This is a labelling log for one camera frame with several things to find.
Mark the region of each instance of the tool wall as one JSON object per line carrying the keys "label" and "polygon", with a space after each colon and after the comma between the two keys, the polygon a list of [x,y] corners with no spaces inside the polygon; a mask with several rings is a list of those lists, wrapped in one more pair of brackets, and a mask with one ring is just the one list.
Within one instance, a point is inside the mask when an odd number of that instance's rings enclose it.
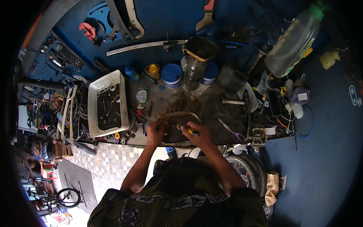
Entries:
{"label": "tool wall", "polygon": [[[125,1],[114,1],[116,7],[119,9],[120,16],[123,21],[129,21]],[[228,31],[230,25],[233,24],[235,29],[239,28],[246,22],[246,6],[253,7],[254,13],[257,18],[261,17],[266,10],[260,6],[258,1],[252,0],[215,0],[214,4],[214,21],[224,19],[224,28]],[[105,31],[98,19],[95,19],[94,14],[89,15],[102,7],[102,0],[80,0],[75,4],[56,24],[53,31],[64,43],[66,43],[77,55],[79,55],[89,66],[84,65],[81,72],[77,72],[76,68],[68,67],[68,73],[79,74],[88,79],[99,78],[103,75],[98,69],[90,70],[94,67],[92,60],[94,57],[104,62],[111,70],[121,69],[127,64],[132,64],[137,70],[142,71],[147,65],[157,63],[161,67],[168,63],[179,63],[183,56],[181,45],[176,45],[171,54],[167,53],[161,46],[149,47],[143,49],[131,50],[123,53],[118,53],[111,56],[106,56],[106,52],[115,50],[125,46],[136,44],[143,44],[147,42],[167,40],[166,30],[169,33],[170,40],[186,39],[195,34],[196,24],[203,19],[204,0],[180,0],[180,1],[149,1],[149,0],[134,0],[135,14],[137,20],[140,22],[144,29],[144,35],[137,41],[129,40],[125,43],[121,37],[121,33],[117,35],[116,40],[110,43],[103,43],[102,40],[105,36]],[[306,7],[298,1],[279,0],[273,1],[273,4],[286,18],[294,18],[301,13]],[[114,17],[109,13],[108,24],[112,27]],[[79,25],[83,22],[89,23],[95,30],[96,36],[94,40],[101,43],[99,48],[93,45],[93,42],[84,36],[85,31],[78,29]],[[139,32],[135,29],[131,30],[134,36]],[[253,46],[246,46],[244,48],[228,51],[228,57],[246,55],[254,58]],[[214,61],[222,65],[225,61],[226,52],[220,51],[215,57]],[[42,65],[43,56],[39,56],[39,64]],[[41,77],[40,70],[33,76],[36,79]]]}

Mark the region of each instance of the blue lid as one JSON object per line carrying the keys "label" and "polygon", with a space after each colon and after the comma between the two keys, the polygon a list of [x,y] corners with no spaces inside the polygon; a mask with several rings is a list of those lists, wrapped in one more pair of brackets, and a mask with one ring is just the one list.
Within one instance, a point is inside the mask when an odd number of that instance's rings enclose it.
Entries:
{"label": "blue lid", "polygon": [[178,81],[183,74],[182,68],[177,64],[167,64],[161,70],[161,77],[167,83]]}
{"label": "blue lid", "polygon": [[219,74],[218,65],[212,61],[207,62],[207,69],[204,72],[203,77],[209,80],[217,78]]}

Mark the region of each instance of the small yellow bottle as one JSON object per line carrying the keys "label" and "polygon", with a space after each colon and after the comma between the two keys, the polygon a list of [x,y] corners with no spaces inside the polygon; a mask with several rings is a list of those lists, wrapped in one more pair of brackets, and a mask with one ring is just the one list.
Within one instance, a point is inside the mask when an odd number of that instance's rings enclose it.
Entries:
{"label": "small yellow bottle", "polygon": [[320,57],[320,62],[324,69],[332,67],[335,64],[335,60],[340,61],[339,52],[337,50],[328,51]]}

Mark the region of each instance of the scissors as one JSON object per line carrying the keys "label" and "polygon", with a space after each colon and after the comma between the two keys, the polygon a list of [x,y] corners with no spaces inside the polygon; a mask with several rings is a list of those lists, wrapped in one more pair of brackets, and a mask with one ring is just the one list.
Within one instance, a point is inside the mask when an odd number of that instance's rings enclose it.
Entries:
{"label": "scissors", "polygon": [[240,133],[235,133],[234,131],[232,131],[221,119],[219,119],[219,117],[217,117],[219,122],[222,123],[222,125],[230,132],[230,133],[233,133],[237,139],[241,142],[241,143],[244,143],[246,141],[246,138],[240,134]]}

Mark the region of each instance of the blue cable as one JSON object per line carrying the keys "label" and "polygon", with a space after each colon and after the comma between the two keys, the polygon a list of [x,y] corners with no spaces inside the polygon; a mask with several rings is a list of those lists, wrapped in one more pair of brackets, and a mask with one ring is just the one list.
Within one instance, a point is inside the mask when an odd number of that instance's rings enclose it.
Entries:
{"label": "blue cable", "polygon": [[314,113],[313,113],[313,111],[311,110],[311,108],[310,108],[308,105],[304,104],[304,106],[306,106],[307,108],[309,108],[309,110],[311,111],[311,115],[313,116],[313,128],[311,129],[311,132],[310,132],[307,136],[305,136],[305,137],[300,137],[300,136],[296,135],[296,133],[294,132],[294,135],[295,135],[297,138],[300,138],[300,139],[306,139],[307,137],[309,137],[309,136],[313,133],[314,126],[315,126],[315,118],[314,118]]}

